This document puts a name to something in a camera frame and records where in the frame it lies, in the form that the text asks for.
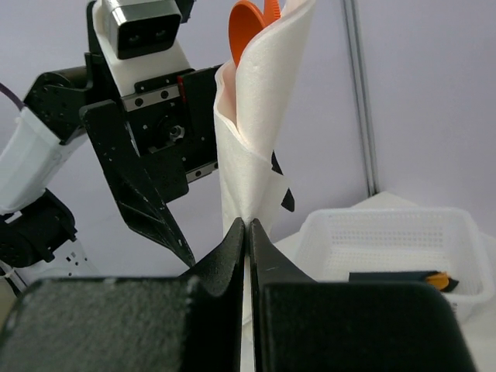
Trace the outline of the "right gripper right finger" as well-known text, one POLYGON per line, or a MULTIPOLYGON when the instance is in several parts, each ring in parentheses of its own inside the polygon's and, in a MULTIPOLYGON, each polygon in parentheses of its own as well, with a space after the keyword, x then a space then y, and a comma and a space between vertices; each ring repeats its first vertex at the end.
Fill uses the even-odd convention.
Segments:
POLYGON ((253 220, 247 233, 258 371, 473 371, 455 315, 412 281, 318 282, 253 220))

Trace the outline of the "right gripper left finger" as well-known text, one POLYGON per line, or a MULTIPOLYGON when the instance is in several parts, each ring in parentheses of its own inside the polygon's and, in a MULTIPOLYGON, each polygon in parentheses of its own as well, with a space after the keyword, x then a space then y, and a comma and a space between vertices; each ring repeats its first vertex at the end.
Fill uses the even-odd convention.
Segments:
POLYGON ((238 371, 245 226, 179 277, 43 279, 1 332, 3 371, 238 371))

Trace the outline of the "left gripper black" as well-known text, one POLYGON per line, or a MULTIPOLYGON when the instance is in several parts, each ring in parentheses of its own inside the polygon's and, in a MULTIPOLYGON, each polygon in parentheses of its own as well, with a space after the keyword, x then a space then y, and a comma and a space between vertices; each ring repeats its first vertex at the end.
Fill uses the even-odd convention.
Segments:
POLYGON ((167 203, 215 166, 215 71, 190 67, 138 82, 122 97, 93 30, 96 2, 85 8, 84 64, 41 74, 23 99, 22 202, 39 199, 89 141, 126 225, 192 267, 194 255, 167 203))

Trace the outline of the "white paper napkin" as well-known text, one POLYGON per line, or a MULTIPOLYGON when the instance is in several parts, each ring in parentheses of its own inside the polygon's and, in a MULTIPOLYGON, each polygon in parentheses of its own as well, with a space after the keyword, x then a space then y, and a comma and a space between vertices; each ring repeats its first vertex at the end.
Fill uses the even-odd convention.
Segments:
POLYGON ((214 126, 222 227, 258 219, 270 232, 288 193, 272 157, 315 11, 314 1, 280 4, 281 17, 248 43, 239 66, 232 55, 215 73, 214 126))

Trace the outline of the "orange plastic spoon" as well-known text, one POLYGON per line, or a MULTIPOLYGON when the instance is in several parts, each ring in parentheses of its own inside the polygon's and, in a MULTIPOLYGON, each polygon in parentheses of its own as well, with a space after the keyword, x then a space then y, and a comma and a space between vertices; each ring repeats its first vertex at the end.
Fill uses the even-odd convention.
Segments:
POLYGON ((228 34, 232 60, 239 66, 248 43, 265 27, 264 15, 251 1, 238 1, 229 15, 228 34))

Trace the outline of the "orange plastic knife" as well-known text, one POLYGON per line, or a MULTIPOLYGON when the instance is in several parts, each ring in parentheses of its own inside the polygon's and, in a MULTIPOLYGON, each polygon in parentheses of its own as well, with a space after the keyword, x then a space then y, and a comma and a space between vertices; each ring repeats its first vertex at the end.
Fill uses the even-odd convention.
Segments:
POLYGON ((264 0, 263 6, 263 20, 266 26, 279 20, 281 7, 278 0, 264 0))

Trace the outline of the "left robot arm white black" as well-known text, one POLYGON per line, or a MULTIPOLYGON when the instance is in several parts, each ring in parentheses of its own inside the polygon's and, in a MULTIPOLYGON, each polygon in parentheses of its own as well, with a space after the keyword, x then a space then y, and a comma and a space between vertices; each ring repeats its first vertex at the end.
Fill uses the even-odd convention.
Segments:
POLYGON ((91 1, 84 64, 42 73, 1 155, 1 272, 14 292, 44 277, 93 276, 70 209, 48 188, 89 142, 124 223, 189 267, 168 209, 217 169, 215 67, 195 70, 177 31, 191 1, 91 1))

